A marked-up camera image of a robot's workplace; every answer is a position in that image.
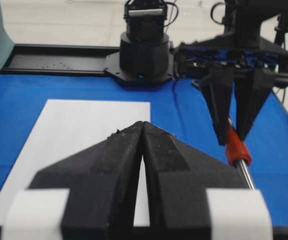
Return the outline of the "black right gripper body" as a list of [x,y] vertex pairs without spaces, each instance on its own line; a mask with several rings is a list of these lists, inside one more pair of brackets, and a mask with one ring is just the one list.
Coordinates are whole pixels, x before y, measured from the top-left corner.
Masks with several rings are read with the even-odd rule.
[[260,37],[259,47],[234,46],[233,36],[181,43],[174,53],[174,74],[176,77],[200,77],[213,65],[235,67],[243,70],[268,68],[276,76],[274,85],[288,87],[288,50]]

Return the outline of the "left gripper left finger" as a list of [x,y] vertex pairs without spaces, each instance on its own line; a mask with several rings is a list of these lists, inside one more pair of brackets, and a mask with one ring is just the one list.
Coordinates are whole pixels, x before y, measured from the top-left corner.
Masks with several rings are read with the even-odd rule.
[[20,191],[4,240],[125,240],[133,228],[142,122],[39,170]]

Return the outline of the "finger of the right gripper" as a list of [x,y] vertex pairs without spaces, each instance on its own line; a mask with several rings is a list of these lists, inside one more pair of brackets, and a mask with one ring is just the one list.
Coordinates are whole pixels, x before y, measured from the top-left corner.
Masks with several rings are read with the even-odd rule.
[[228,116],[232,97],[234,69],[231,66],[216,66],[200,79],[200,89],[206,100],[218,143],[227,140]]
[[236,130],[244,140],[274,85],[274,72],[255,68],[235,81]]

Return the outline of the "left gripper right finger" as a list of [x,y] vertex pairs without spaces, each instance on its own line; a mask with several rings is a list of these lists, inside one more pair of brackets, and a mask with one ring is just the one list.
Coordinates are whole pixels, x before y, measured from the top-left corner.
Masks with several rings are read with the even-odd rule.
[[151,226],[163,240],[270,240],[263,196],[239,170],[143,124]]

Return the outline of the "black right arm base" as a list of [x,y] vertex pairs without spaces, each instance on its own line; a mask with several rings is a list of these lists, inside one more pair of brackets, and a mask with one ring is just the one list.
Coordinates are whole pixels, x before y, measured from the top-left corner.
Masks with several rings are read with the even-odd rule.
[[121,84],[159,85],[172,79],[173,56],[166,27],[164,0],[129,0],[124,5],[126,30],[117,53],[105,59],[104,71]]

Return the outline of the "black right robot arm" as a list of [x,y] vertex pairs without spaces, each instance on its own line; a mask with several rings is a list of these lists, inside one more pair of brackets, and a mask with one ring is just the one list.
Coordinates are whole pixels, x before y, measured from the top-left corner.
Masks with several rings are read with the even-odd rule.
[[227,141],[231,99],[236,130],[245,139],[273,87],[288,87],[288,0],[226,0],[224,32],[181,43],[174,71],[197,80],[220,145]]

